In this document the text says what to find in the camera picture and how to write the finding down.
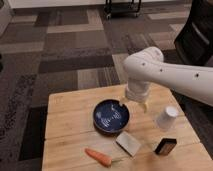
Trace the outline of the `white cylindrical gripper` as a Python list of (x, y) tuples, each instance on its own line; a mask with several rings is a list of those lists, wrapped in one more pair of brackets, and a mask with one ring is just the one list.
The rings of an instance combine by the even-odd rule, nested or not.
[(142, 103), (141, 106), (144, 112), (147, 112), (148, 105), (144, 103), (149, 96), (149, 82), (138, 81), (135, 79), (129, 79), (125, 88), (125, 97), (120, 99), (119, 104), (123, 105), (128, 102), (128, 99), (138, 103)]

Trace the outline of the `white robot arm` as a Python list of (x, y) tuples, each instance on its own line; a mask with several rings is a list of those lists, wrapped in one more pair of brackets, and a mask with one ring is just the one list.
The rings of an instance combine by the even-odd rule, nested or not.
[(192, 99), (213, 106), (213, 68), (164, 62), (162, 51), (154, 46), (131, 54), (123, 62), (128, 76), (125, 97), (145, 103), (149, 86), (156, 83)]

